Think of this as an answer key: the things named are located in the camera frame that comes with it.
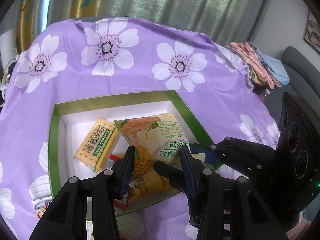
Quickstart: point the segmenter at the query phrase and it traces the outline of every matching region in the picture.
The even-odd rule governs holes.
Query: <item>pink fabric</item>
[[[262,66],[262,64],[258,59],[257,54],[247,42],[245,42],[244,44],[231,42],[230,46],[236,53],[238,53],[241,56],[244,62],[250,65],[254,69],[254,71],[261,76],[262,81],[267,82],[268,86],[271,89],[274,89],[275,83],[272,80],[271,75]]]
[[[289,240],[299,239],[300,236],[303,236],[303,234],[307,231],[310,225],[311,225],[311,222],[304,219],[300,215],[299,224],[296,227],[292,228],[289,232],[287,232],[287,236],[289,237]]]

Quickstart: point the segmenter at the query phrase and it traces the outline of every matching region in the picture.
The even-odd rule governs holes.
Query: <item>blue cloth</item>
[[[249,42],[251,48],[258,55],[258,59],[261,62],[262,66],[267,69],[276,80],[278,80],[282,85],[287,85],[290,82],[290,78],[282,64],[282,62],[273,57],[264,55],[252,42]]]

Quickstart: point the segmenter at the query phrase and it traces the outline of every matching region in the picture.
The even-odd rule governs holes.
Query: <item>framed picture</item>
[[[311,12],[304,39],[320,54],[320,27]]]

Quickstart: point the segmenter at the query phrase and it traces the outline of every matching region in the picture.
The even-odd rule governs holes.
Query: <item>purple tablecloth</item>
[[[54,104],[63,101],[175,89],[213,141],[231,136],[275,147],[275,121],[248,89],[247,67],[205,34],[146,20],[49,26],[20,57],[0,114],[1,215],[20,240],[29,238],[38,221],[31,201],[50,193],[49,124]],[[236,177],[227,167],[220,173]],[[138,213],[139,239],[194,234],[183,194]]]

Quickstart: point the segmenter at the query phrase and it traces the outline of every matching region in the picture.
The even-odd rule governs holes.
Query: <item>white wall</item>
[[[303,0],[270,0],[253,43],[263,54],[278,59],[292,46],[320,70],[320,54],[304,40],[308,14]]]

